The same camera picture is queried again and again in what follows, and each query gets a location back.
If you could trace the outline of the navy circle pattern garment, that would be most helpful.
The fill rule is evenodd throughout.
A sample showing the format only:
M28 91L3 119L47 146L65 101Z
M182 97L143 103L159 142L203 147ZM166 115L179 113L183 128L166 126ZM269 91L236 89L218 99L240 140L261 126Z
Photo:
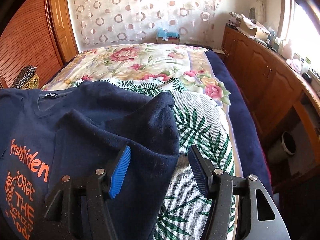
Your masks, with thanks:
M36 74L36 67L32 65L25 66L15 78L11 88L21 89Z

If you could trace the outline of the palm leaf print blanket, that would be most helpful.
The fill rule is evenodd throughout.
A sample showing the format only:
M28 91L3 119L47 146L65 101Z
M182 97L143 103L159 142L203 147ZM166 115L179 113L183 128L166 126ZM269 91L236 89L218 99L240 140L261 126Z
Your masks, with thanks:
M202 93L153 95L108 81L82 81L76 90L76 176L104 166L125 144L131 161L108 205L119 239L199 239L211 200L200 193L188 161L195 145L215 168L235 173L228 117Z

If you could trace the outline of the blue tissue box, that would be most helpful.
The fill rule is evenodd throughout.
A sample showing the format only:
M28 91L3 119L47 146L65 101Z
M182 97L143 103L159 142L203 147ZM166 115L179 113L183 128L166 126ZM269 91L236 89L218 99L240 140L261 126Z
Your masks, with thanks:
M169 32L163 28L157 29L156 42L159 44L180 44L180 33Z

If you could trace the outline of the navy blue printed t-shirt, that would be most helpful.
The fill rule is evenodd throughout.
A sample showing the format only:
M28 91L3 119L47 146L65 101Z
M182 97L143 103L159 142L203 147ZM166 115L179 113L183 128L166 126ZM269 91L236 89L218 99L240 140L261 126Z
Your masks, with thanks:
M131 149L108 203L119 239L152 239L179 156L169 92L155 97L108 82L45 92L1 90L1 239L29 239L62 178L89 178Z

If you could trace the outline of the wooden wardrobe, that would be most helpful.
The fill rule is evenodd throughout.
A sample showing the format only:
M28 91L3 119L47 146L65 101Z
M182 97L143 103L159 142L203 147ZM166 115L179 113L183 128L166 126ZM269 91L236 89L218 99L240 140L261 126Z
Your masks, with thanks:
M1 0L1 88L27 65L40 85L78 54L67 0Z

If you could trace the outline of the mustard patterned garment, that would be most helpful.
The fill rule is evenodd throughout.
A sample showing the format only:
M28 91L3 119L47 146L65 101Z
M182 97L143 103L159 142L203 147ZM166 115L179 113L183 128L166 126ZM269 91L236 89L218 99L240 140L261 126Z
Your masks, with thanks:
M35 74L26 82L26 84L22 87L22 89L38 89L38 87L39 87L39 76Z

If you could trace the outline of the floral quilt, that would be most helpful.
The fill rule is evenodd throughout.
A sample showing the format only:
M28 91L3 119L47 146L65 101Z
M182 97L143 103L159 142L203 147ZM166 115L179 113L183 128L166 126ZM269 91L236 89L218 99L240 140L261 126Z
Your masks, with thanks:
M230 92L212 70L202 47L176 44L125 44L83 51L43 86L76 87L82 81L108 81L121 88L153 95L160 90L202 93L230 105Z

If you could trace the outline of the open cardboard box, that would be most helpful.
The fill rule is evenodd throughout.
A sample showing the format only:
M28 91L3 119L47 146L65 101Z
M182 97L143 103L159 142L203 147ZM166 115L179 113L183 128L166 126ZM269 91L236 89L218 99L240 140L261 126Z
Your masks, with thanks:
M270 32L259 22L253 23L252 20L241 15L241 23L240 23L240 29L242 29L247 34L261 39L261 40L267 40L268 36L270 35Z

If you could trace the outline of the navy blue bed cover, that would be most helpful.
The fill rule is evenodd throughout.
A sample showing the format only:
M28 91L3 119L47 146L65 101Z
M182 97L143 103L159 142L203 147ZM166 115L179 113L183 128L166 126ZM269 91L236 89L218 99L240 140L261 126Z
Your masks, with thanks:
M244 176L258 176L270 196L273 196L271 177L265 156L257 135L257 130L251 114L245 104L240 90L228 72L222 60L213 52L206 52L214 75L224 83L231 93L229 99L229 118L231 120L235 142Z

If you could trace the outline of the circle pattern sheer curtain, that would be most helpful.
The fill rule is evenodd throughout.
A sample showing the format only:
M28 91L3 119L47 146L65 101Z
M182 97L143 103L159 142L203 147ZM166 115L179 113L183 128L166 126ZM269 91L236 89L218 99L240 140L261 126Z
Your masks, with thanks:
M77 45L85 50L109 44L153 43L166 32L181 43L213 41L221 0L68 0Z

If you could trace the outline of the long wooden cabinet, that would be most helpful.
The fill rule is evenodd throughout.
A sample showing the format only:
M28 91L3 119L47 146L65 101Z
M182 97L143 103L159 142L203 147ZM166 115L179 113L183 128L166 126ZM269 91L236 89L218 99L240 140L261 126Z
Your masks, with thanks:
M319 138L302 104L302 99L308 98L319 112L319 97L311 86L278 54L229 26L225 27L222 49L225 65L249 108L261 143L275 138L280 122L294 109L308 135L314 163L319 165Z

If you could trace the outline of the dark bucket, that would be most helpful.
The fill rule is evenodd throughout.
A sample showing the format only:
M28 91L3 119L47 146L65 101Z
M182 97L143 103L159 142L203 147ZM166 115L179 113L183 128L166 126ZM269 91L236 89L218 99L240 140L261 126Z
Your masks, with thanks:
M277 164L295 155L296 148L296 142L292 134L285 131L281 138L268 150L267 159L270 163Z

